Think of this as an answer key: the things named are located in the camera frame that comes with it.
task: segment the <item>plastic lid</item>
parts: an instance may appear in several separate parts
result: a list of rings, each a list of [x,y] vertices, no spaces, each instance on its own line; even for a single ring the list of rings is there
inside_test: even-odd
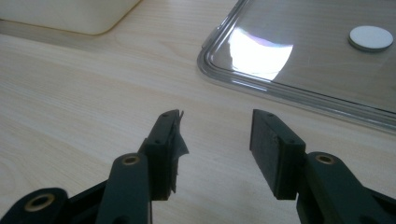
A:
[[[220,85],[396,131],[394,46],[366,52],[348,43],[350,35],[360,43],[351,30],[361,24],[395,35],[394,8],[387,0],[240,0],[198,65]]]

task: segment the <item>light wood grain surface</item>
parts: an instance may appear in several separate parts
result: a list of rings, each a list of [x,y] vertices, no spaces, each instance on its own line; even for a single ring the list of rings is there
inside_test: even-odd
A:
[[[190,154],[155,223],[298,223],[248,150],[253,108],[342,159],[366,187],[396,198],[396,136],[232,91],[202,79],[196,57],[236,1],[143,0],[87,36],[0,21],[0,216],[48,187],[73,196],[107,179],[155,120],[179,108]]]

